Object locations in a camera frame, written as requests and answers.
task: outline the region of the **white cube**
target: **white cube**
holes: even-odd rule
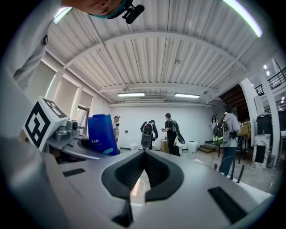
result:
[[[23,130],[30,143],[42,151],[46,140],[60,126],[66,126],[67,120],[68,117],[53,101],[39,96],[23,126]]]

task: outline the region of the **black shirt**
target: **black shirt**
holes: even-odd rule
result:
[[[175,136],[174,131],[172,130],[173,127],[173,121],[172,120],[168,120],[165,122],[165,128],[169,128],[169,130],[167,131],[167,139],[170,140]]]

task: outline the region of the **staircase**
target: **staircase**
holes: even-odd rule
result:
[[[204,153],[212,153],[215,150],[215,145],[213,145],[213,144],[204,144],[204,145],[201,145],[198,148],[198,150],[202,151]]]

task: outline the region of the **gray hoodie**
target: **gray hoodie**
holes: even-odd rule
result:
[[[237,117],[234,114],[227,113],[223,119],[224,122],[227,123],[229,133],[236,131],[237,133],[240,132],[240,124],[237,121]],[[237,140],[238,138],[230,137],[229,141],[226,143],[222,143],[220,146],[222,148],[225,147],[237,147]]]

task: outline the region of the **blue paper bag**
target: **blue paper bag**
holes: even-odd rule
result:
[[[88,118],[88,135],[92,150],[108,155],[118,154],[110,115],[97,114]]]

